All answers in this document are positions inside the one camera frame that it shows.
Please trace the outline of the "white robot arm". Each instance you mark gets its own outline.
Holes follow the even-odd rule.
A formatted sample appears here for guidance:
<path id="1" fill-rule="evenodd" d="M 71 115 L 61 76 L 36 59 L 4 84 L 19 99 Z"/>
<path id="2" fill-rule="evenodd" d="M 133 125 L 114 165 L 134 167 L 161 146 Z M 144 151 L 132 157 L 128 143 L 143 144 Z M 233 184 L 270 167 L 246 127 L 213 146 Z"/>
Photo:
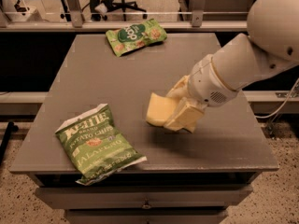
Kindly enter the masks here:
<path id="1" fill-rule="evenodd" d="M 299 0 L 256 0 L 247 32 L 196 63 L 169 91 L 178 106 L 164 127 L 193 131 L 208 106 L 224 105 L 249 84 L 299 64 L 298 23 Z"/>

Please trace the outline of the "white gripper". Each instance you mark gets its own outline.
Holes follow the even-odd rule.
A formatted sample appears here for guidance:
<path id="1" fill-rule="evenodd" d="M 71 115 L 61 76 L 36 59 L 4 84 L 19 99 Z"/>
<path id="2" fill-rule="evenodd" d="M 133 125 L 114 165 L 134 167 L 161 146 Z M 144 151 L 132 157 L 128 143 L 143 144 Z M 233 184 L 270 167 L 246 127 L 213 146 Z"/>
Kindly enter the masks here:
<path id="1" fill-rule="evenodd" d="M 205 114 L 206 105 L 222 106 L 237 95 L 238 91 L 230 89 L 221 80 L 214 67 L 212 55 L 208 54 L 193 67 L 189 76 L 182 77 L 167 93 L 168 98 L 182 99 L 164 127 L 174 132 L 185 129 L 193 133 L 197 121 Z"/>

